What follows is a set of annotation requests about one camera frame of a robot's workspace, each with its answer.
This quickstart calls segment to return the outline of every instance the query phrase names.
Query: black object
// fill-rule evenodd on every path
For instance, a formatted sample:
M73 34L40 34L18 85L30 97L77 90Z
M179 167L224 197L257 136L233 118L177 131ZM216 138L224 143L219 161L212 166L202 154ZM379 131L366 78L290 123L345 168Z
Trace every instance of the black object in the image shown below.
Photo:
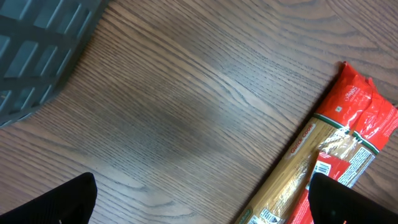
M87 224L93 213L96 197L94 175L87 172L0 215L0 223Z
M0 127L59 94L109 0L0 0Z
M314 224L398 223L398 215L340 184L314 174L308 195Z

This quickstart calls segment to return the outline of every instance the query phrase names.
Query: red packaging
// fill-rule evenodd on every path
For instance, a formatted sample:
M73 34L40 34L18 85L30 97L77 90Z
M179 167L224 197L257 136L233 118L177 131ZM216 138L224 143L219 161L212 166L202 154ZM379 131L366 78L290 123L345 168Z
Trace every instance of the red packaging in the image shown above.
M312 176L316 172L327 175L333 180L337 180L343 175L346 169L349 167L349 162L341 160L337 157L325 154L323 152L319 153L317 163L312 171ZM288 224L311 224L313 223L312 214L310 210L310 202L308 201L308 182L303 194L294 209L293 215L289 218Z
M372 102L357 120L354 136L366 147L379 152L398 128L398 110L376 91Z
M322 115L349 131L371 104L376 87L371 79L366 80L350 64L344 64L340 78L315 114Z

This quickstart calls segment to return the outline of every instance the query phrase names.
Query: plastic crate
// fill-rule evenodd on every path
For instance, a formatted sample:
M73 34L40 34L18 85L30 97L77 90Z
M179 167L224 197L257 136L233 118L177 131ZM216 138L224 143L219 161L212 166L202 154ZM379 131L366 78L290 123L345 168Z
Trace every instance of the plastic crate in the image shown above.
M0 128L59 94L109 0L0 0Z

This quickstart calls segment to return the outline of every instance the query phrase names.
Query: wooden table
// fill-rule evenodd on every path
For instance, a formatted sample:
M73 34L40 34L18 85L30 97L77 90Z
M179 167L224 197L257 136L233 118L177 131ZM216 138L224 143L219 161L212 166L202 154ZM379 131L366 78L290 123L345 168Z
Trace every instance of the wooden table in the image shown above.
M0 130L0 213L92 172L92 223L229 223L339 61L398 102L396 11L394 0L112 1L62 94ZM397 134L354 189L398 212Z

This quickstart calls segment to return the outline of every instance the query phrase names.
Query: spaghetti package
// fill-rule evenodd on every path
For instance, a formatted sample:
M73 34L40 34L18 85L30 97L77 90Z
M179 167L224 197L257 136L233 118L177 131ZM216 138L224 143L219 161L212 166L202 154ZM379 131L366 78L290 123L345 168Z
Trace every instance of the spaghetti package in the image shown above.
M349 162L341 160L337 157L325 154L324 152L319 153L315 167L312 170L312 176L316 172L327 175L333 180L338 180L350 166ZM290 216L288 224L312 224L312 214L310 210L310 202L308 201L310 180L308 180L305 186L304 192L298 201L296 208L294 209L293 215Z
M236 224L283 223L291 216L320 152L349 162L338 181L352 187L398 127L398 111L351 65L289 147Z

